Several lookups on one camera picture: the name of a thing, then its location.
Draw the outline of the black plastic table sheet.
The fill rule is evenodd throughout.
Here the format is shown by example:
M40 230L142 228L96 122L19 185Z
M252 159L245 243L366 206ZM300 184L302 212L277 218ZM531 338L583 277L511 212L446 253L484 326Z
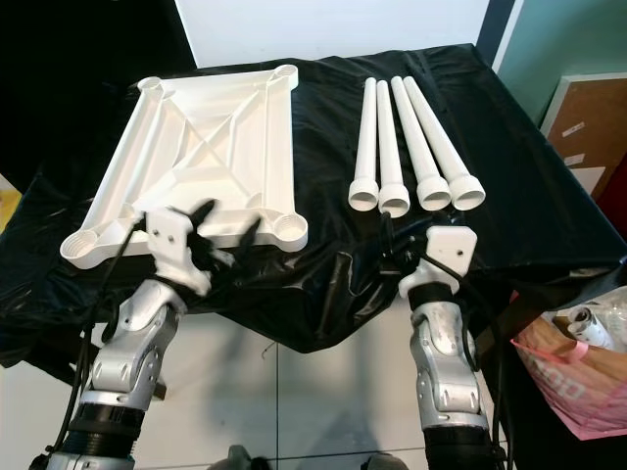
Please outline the black plastic table sheet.
M297 254L248 252L232 287L193 312L222 314L285 348L314 353L349 339L393 301L398 279L379 268L381 215L346 202L369 76L415 79L482 180L484 205L444 218L476 232L467 279L485 299L501 302L515 291L548 307L568 304L584 287L578 269L627 262L627 241L473 45L299 60L297 71L296 208L311 226L308 245ZM75 331L90 309L108 317L153 273L148 256L126 257L107 274L76 269L59 252L82 224L138 97L135 84L100 88L88 108L84 151L45 160L1 234L5 366L54 333Z

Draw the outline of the yellow blue cardboard box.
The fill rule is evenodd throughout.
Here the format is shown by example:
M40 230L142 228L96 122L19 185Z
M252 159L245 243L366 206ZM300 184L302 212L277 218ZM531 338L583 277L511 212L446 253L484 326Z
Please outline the yellow blue cardboard box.
M6 225L13 218L23 193L18 191L4 175L0 175L0 232L5 231Z

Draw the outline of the black door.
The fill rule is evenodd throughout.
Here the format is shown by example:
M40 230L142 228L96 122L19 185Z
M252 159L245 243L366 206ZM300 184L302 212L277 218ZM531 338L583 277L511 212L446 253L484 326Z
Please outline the black door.
M77 156L139 79L194 68L175 0L0 0L1 174Z

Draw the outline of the dark left robot foot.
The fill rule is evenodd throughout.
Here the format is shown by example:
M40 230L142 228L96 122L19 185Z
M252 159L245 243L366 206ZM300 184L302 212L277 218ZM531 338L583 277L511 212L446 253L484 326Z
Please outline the dark left robot foot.
M214 470L254 470L254 456L242 445L231 445L227 456L216 462Z

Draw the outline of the dark robot foot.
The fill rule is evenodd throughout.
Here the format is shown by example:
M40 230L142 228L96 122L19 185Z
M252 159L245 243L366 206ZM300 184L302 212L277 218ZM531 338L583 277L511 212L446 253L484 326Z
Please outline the dark robot foot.
M242 445L231 445L227 456L216 462L214 470L254 470L254 456Z
M360 470L409 470L402 460L391 453L374 453L362 463Z

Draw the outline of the dark right robot foot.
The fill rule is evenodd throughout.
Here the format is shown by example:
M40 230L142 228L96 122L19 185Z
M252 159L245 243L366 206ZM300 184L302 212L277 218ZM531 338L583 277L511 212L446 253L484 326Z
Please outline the dark right robot foot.
M360 470L409 470L402 460L391 453L374 453L362 463Z

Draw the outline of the pink plastic bag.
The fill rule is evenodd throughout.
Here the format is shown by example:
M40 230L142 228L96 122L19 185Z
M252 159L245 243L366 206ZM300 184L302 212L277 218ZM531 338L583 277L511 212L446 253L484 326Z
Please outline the pink plastic bag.
M627 345L618 350L569 339L554 312L511 343L552 411L582 442L627 436Z

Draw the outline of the brown cork board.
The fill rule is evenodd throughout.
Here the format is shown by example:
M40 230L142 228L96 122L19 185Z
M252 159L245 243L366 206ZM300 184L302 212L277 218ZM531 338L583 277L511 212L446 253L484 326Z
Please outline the brown cork board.
M596 199L627 154L627 71L561 76L539 129Z

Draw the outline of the dark grey wall post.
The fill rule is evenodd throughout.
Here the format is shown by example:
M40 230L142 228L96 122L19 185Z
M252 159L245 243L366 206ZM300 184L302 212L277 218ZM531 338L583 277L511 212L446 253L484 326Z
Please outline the dark grey wall post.
M476 53L485 64L496 69L498 55L505 49L506 33L511 32L510 20L516 6L525 0L488 0L487 9L474 43Z

